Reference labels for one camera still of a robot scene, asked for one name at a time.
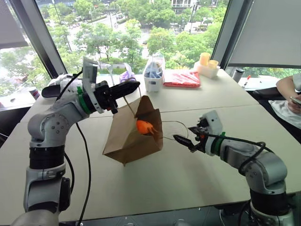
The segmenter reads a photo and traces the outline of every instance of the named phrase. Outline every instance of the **orange object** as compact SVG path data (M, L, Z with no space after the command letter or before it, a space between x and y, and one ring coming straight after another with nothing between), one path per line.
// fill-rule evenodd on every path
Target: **orange object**
M137 120L136 122L136 127L139 131L140 134L148 134L148 133L151 133L154 135L154 133L158 132L156 131L156 129L154 128L154 126L149 123L148 121L143 121L143 120Z
M199 63L203 66L207 66L209 58L210 58L210 53L201 53L201 55L199 56Z

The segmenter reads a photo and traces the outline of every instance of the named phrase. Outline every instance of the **black cable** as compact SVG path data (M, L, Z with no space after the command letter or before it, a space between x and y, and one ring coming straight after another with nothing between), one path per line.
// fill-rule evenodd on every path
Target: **black cable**
M223 138L223 139L227 139L227 140L236 140L236 141L241 141L241 142L245 142L245 143L249 143L252 145L256 145L256 146L260 146L261 147L261 142L254 142L254 141L250 141L250 140L244 140L244 139L240 139L240 138L235 138L235 137L225 137L225 136L219 136L219 135L213 135L213 134L205 134L209 137L216 137L216 138ZM274 153L271 149L264 147L264 150L267 150L268 152Z
M239 216L238 216L238 226L241 226L241 218L242 218L242 216L243 216L243 213L244 213L244 211L245 211L245 208L246 208L247 206L250 206L250 203L251 203L251 200L249 200L248 202L246 202L246 203L243 205L243 207L241 208L241 211L240 211Z
M60 94L57 96L56 100L59 100L61 99L62 95L64 94L64 92L67 90L68 86L70 86L70 84L77 78L79 77L81 74L82 74L83 70L81 70L78 74L76 74L68 83L67 85L64 87L64 89L60 92ZM72 166L72 163L71 163L71 160L70 158L68 157L68 155L66 153L64 153L64 156L68 162L68 165L69 165L69 168L70 168L70 171L71 171L71 194L72 194L72 191L73 191L73 188L74 188L74 181L75 181L75 174L74 174L74 168Z
M264 142L258 142L259 144L261 144L261 147L259 148L259 150L254 154L252 155L250 158L248 158L247 160L245 160L241 165L240 167L238 168L238 172L245 176L246 174L242 171L243 170L243 167L246 166L250 161L252 160L255 160L255 158L263 151L264 147L265 147L265 143Z
M71 179L72 179L72 181L71 181L71 194L72 194L72 191L73 191L73 188L74 188L74 179L75 179L74 169L73 169L72 163L71 163L71 161L70 161L70 159L69 159L69 157L68 157L68 155L67 155L66 152L64 153L64 156L65 156L65 158L66 158L66 160L68 162L68 165L69 165L70 171L71 171Z
M77 77L79 77L82 73L83 73L83 70L81 70L79 73L77 73L76 75L73 76L73 78L67 83L67 85L64 87L64 89L61 91L61 93L57 96L56 100L61 99L63 93L66 91L66 89L68 88L68 86L70 86L70 84L71 84Z
M85 138L83 132L81 131L78 123L76 123L76 127L79 130L81 136L83 137L83 140L84 140L84 143L85 143L85 149L86 149L87 160L88 160L88 170L89 170L87 195L86 195L85 203L84 203L84 206L83 206L83 209L81 211L81 215L80 215L80 218L79 218L79 221L78 221L78 224L77 224L77 225L80 225L82 220L83 220L84 213L85 213L86 206L87 206L87 202L88 202L89 195L90 195L90 189L91 189L91 162L90 162L90 156L89 156L89 151L88 151L88 145L87 145L86 138Z
M56 98L56 100L59 100L63 93L67 90L68 86L70 86L70 84L77 78L79 77L81 74L82 74L83 70L81 70L79 73L77 73L76 75L73 76L73 78L67 83L67 85L64 87L64 89L61 91L61 93L59 94L59 96ZM90 195L90 189L91 189L91 161L90 161L90 156L89 156L89 151L88 151L88 145L87 145L87 141L86 141L86 138L83 134L83 132L81 131L80 127L79 127L79 124L76 123L76 127L77 129L79 130L79 133L81 134L83 140L84 140L84 143L85 143L85 149L86 149L86 154L87 154L87 160L88 160L88 171L89 171L89 177L88 177L88 190L87 190L87 195L86 195L86 199L85 199L85 202L84 202L84 206L83 206L83 209L81 211L81 214L80 214L80 218L79 218L79 221L78 221L78 225L81 224L82 220L83 220L83 217L84 217L84 213L85 213L85 210L86 210L86 206L87 206L87 203L88 203L88 199L89 199L89 195ZM73 166L72 166L72 163L68 157L68 155L65 153L65 158L70 166L70 170L71 170L71 175L72 175L72 183L71 183L71 193L73 191L73 187L74 187L74 179L75 179L75 175L74 175L74 170L73 170Z

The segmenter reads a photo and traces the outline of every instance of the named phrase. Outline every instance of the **plastic bag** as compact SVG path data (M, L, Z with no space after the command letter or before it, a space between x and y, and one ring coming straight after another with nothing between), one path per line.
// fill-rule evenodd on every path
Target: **plastic bag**
M124 63L124 66L126 68L126 71L123 72L120 76L119 76L119 81L120 83L127 81L128 79L131 78L135 78L135 74L132 72L132 68L130 65L128 65L127 63Z
M201 85L198 72L185 69L166 70L164 86L198 88Z
M156 53L149 57L144 68L143 75L145 78L160 79L163 77L165 70L165 59L161 53Z

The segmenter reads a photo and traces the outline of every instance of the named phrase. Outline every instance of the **window frame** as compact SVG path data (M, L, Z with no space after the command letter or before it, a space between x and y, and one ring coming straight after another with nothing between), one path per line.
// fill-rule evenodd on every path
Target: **window frame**
M211 59L226 69L253 5L253 0L230 0Z
M35 0L9 0L50 77L67 73Z

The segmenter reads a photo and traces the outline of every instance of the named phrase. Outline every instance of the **string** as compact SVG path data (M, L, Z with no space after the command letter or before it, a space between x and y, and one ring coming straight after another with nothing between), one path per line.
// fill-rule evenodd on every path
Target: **string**
M135 81L137 81L136 78L128 78L128 79L124 80L123 82L127 82L127 81L130 81L130 80L135 80ZM140 100L141 100L142 96L141 96L141 90L140 90L140 87L139 87L139 86L138 86L138 89L139 89ZM126 104L127 104L127 106L129 107L129 109L131 110L131 112L133 113L133 116L134 116L134 118L135 118L135 117L136 117L136 114L135 114L135 112L133 111L133 109L131 108L130 104L128 103L126 97L123 97L123 99L124 99L124 101L126 102Z
M124 101L126 102L127 106L130 108L130 110L131 110L131 112L133 113L133 116L134 116L134 118L135 118L135 117L136 117L136 115L135 115L135 113L134 113L133 109L131 108L130 104L128 103L128 101L127 101L126 97L123 97L123 99L124 99Z
M128 79L124 80L123 82L130 81L130 80L135 80L135 81L137 81L137 79L133 77L133 78L128 78ZM138 89L139 89L139 94L140 94L140 99L141 99L142 96L141 96L140 86L138 86Z
M130 80L135 80L135 81L137 81L136 78L128 78L128 79L124 80L124 82L130 81ZM141 96L141 90L140 90L140 87L139 87L139 86L138 86L138 89L139 89L139 94L140 94L140 99L141 99L142 96ZM134 116L134 118L135 118L135 117L136 117L136 114L134 113L133 109L131 108L130 104L128 103L126 97L123 97L123 99L124 99L124 101L126 102L126 104L127 104L127 106L129 107L129 109L131 110L131 112L133 113L133 116ZM189 130L188 130L187 126L186 126L183 122L181 122L181 121L162 121L162 122L177 122L177 123L179 123L179 124L182 124L182 125L185 127L185 129L186 129L186 133L187 133L187 134L186 134L186 138L188 138L188 136L189 136ZM168 140L175 140L175 139L172 139L172 138L169 138L169 137L164 137L164 136L163 136L163 138L168 139Z
M187 126L183 122L181 122L181 121L162 121L162 122L177 122L179 124L182 124L185 127L185 129L186 129L186 138L188 138L188 136L189 136L189 130L188 130ZM169 137L164 137L164 136L163 136L163 138L168 139L168 140L175 140L175 139L172 139L172 138L169 138Z

